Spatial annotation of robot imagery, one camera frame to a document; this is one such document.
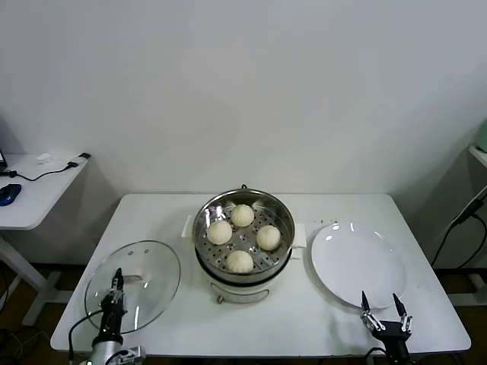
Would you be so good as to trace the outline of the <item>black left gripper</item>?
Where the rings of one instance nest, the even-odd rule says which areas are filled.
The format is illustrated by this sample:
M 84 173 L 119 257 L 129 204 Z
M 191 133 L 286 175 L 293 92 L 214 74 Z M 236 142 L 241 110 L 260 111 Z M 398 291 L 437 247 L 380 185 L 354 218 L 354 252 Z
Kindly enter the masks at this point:
M 99 340 L 100 341 L 122 341 L 121 325 L 126 311 L 122 303 L 124 278 L 123 271 L 118 268 L 112 277 L 110 289 L 106 292 L 101 301 L 108 304 L 103 308 L 102 319 L 100 322 Z

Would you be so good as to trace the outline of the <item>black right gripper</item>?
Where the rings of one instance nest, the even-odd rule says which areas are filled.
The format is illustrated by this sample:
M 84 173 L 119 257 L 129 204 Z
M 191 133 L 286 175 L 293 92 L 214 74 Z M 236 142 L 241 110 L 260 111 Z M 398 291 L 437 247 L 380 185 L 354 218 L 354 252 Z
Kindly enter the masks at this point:
M 372 336 L 384 345 L 389 364 L 409 364 L 411 357 L 406 342 L 411 336 L 412 317 L 396 294 L 393 294 L 399 322 L 381 322 L 371 312 L 371 308 L 364 291 L 361 292 L 360 318 Z

